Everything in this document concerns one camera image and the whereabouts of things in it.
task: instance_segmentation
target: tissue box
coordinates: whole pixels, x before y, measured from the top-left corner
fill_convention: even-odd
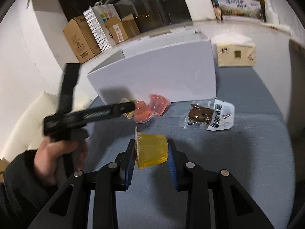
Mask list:
[[[255,66],[256,47],[217,44],[218,66]]]
[[[109,29],[116,44],[140,34],[132,14],[122,20],[114,16],[105,22],[105,26]]]
[[[101,53],[85,16],[78,16],[70,20],[63,33],[80,63]]]

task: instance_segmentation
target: human hand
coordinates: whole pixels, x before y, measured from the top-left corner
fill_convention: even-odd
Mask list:
[[[57,184],[55,178],[57,158],[75,151],[78,147],[78,141],[62,140],[51,143],[49,136],[43,139],[34,158],[34,172],[43,184],[48,186]],[[80,147],[82,147],[82,151],[80,153],[76,169],[83,168],[83,164],[88,152],[86,142],[84,142],[84,144]]]

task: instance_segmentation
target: shopping bag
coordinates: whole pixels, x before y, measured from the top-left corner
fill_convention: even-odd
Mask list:
[[[101,0],[83,13],[101,51],[116,44],[109,29],[104,25],[104,22],[113,16],[120,18],[113,4],[107,4],[108,1]]]

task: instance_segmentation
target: blue table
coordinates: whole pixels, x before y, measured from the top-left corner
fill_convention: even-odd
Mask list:
[[[252,68],[216,68],[217,97],[235,105],[229,130],[206,131],[178,126],[190,102],[176,102],[144,124],[120,118],[89,124],[85,172],[114,161],[134,138],[144,134],[173,139],[178,151],[206,170],[228,169],[249,192],[275,229],[286,228],[294,198],[294,160],[283,117]],[[97,98],[92,106],[103,102]],[[117,192],[119,228],[184,228],[187,193],[177,192],[167,163],[138,171],[127,192]]]

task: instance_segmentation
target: beef jerky package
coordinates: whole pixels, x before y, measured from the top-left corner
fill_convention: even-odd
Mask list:
[[[181,116],[179,126],[184,128],[206,128],[209,131],[229,129],[234,124],[235,107],[217,99],[197,100],[191,110]]]

